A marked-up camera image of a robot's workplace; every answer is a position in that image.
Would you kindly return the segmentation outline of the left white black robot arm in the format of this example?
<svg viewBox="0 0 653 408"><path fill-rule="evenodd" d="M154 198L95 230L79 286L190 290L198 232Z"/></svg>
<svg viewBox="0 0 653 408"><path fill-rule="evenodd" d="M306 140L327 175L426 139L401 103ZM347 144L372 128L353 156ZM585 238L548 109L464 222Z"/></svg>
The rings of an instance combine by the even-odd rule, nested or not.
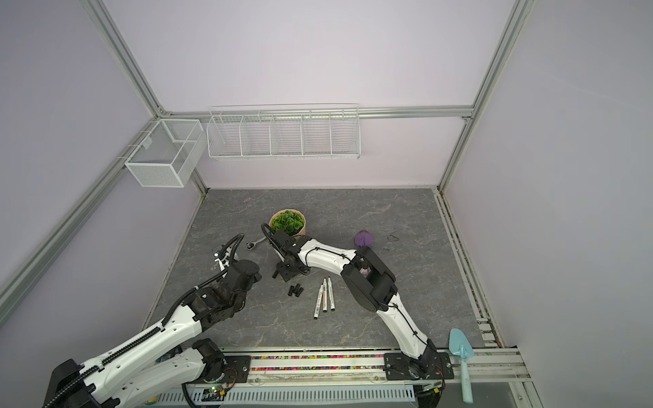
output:
<svg viewBox="0 0 653 408"><path fill-rule="evenodd" d="M223 352L199 339L215 324L241 311L261 275L250 260L235 260L179 297L160 321L83 363L67 360L50 376L46 407L125 407L175 384L236 382Z"/></svg>

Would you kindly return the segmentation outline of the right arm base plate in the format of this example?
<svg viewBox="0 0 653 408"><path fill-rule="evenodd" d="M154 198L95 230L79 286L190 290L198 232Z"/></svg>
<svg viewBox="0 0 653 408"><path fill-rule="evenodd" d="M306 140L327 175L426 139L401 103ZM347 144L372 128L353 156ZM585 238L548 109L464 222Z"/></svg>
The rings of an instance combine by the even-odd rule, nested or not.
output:
<svg viewBox="0 0 653 408"><path fill-rule="evenodd" d="M452 380L449 354L426 350L419 359L401 352L384 354L384 371L390 381Z"/></svg>

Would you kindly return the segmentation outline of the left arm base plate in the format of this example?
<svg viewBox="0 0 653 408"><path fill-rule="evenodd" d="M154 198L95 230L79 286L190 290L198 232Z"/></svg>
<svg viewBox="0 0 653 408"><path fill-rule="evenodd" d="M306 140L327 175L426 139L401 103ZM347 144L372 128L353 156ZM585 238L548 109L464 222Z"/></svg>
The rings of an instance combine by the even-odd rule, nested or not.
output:
<svg viewBox="0 0 653 408"><path fill-rule="evenodd" d="M226 355L202 360L205 364L197 383L244 384L248 380L250 355Z"/></svg>

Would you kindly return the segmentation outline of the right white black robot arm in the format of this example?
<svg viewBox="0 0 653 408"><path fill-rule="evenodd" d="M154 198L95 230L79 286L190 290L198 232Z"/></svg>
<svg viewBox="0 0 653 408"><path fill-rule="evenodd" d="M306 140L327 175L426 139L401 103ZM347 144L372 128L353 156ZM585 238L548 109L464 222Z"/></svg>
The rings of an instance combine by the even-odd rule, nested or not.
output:
<svg viewBox="0 0 653 408"><path fill-rule="evenodd" d="M362 308L374 312L389 328L400 350L384 355L390 381L451 380L452 363L423 333L404 306L396 277L371 248L346 250L309 236L292 237L276 231L266 239L281 261L273 277L288 282L312 268L340 276Z"/></svg>

